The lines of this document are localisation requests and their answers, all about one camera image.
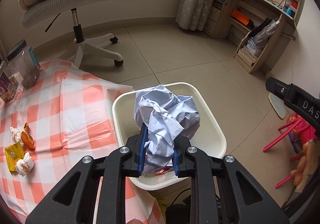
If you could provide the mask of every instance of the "black wheel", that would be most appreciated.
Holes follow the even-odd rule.
[[[122,66],[123,65],[123,60],[121,60],[121,61],[115,60],[115,65],[116,65],[116,67]]]
[[[115,43],[118,42],[118,38],[117,38],[117,37],[110,38],[110,42],[112,42],[113,44],[115,44]]]

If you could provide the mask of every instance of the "black jar lid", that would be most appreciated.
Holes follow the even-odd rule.
[[[8,61],[14,59],[27,45],[25,40],[21,40],[18,44],[16,44],[7,55]]]

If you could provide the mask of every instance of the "orange box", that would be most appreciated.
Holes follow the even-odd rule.
[[[239,20],[246,26],[249,24],[249,18],[236,9],[233,10],[233,12],[231,13],[231,16]]]

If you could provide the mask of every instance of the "white plastic bin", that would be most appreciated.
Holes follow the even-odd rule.
[[[192,96],[198,107],[200,127],[190,140],[191,145],[205,151],[209,156],[222,158],[227,148],[226,139],[198,90],[185,82],[171,83],[164,86],[175,95]],[[125,146],[130,136],[139,133],[139,128],[133,117],[135,95],[136,91],[124,93],[115,100],[112,106],[116,136],[120,146]],[[183,178],[175,176],[174,171],[161,175],[147,174],[139,178],[131,178],[131,181],[136,186],[144,190],[158,190],[182,180]]]

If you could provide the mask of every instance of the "white wall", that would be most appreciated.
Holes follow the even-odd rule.
[[[78,18],[82,27],[88,27],[122,19],[175,17],[179,2],[180,0],[111,0],[78,8]],[[18,0],[1,0],[0,37],[7,51],[21,39],[26,39],[27,43],[37,47],[73,30],[71,11],[62,13],[47,33],[44,30],[54,17],[24,29],[21,25],[23,14]]]
[[[284,53],[271,70],[286,83],[294,83],[319,98],[320,11],[314,0],[305,0],[300,21]]]

